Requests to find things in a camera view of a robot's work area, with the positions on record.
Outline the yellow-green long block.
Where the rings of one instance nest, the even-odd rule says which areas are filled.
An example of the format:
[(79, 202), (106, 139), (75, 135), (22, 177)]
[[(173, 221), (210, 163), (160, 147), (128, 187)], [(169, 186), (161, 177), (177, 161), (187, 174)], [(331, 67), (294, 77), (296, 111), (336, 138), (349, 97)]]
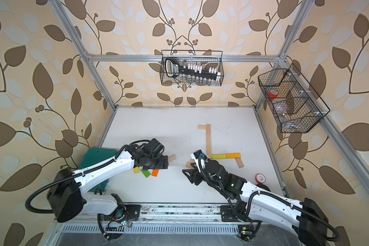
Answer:
[(226, 158), (227, 158), (226, 154), (212, 154), (213, 160), (226, 159)]

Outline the amber yellow block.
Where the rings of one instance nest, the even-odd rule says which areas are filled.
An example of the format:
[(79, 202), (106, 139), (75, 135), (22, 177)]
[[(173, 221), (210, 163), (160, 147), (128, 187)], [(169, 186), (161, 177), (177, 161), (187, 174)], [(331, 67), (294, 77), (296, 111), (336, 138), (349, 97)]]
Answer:
[(240, 153), (228, 153), (228, 154), (226, 154), (226, 159), (237, 159), (237, 158), (241, 158)]

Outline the wood long block vertical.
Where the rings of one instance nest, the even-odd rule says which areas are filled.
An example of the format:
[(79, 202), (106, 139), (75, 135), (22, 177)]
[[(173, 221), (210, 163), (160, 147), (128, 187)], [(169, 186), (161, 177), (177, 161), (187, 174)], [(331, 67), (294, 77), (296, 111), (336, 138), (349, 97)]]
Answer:
[(208, 159), (212, 159), (212, 148), (210, 145), (207, 145), (207, 157)]

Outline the wood small block lowest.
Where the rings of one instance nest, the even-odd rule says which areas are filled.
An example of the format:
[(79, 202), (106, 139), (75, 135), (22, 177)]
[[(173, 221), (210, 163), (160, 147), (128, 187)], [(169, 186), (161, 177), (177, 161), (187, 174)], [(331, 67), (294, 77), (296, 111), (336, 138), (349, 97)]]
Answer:
[(244, 163), (242, 161), (242, 159), (239, 157), (239, 158), (236, 158), (236, 163), (238, 165), (239, 168), (243, 168), (244, 167)]

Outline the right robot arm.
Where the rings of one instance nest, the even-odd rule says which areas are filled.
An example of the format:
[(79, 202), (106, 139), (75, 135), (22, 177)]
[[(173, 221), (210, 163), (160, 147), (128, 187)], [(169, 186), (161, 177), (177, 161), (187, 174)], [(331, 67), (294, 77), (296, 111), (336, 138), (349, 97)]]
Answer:
[(191, 158), (191, 168), (182, 173), (190, 183), (197, 186), (205, 182), (222, 195), (239, 220), (267, 222), (296, 235), (306, 246), (325, 246), (328, 241), (341, 240), (338, 230), (329, 224), (315, 201), (290, 199), (258, 187), (227, 172), (201, 150), (192, 153)]

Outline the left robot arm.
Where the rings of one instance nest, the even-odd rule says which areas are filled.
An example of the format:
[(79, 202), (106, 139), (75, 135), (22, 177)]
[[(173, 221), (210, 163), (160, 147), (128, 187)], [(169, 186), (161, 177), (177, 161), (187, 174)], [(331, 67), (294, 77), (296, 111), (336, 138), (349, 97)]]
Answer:
[(68, 222), (78, 215), (96, 214), (100, 232), (106, 240), (112, 235), (102, 225), (105, 216), (120, 225), (129, 213), (120, 197), (89, 194), (89, 190), (105, 180), (134, 168), (143, 171), (167, 169), (168, 156), (164, 146), (157, 140), (138, 140), (123, 145), (116, 155), (95, 165), (73, 172), (61, 170), (54, 182), (32, 193), (25, 202), (25, 208), (37, 214), (54, 214), (57, 222)]

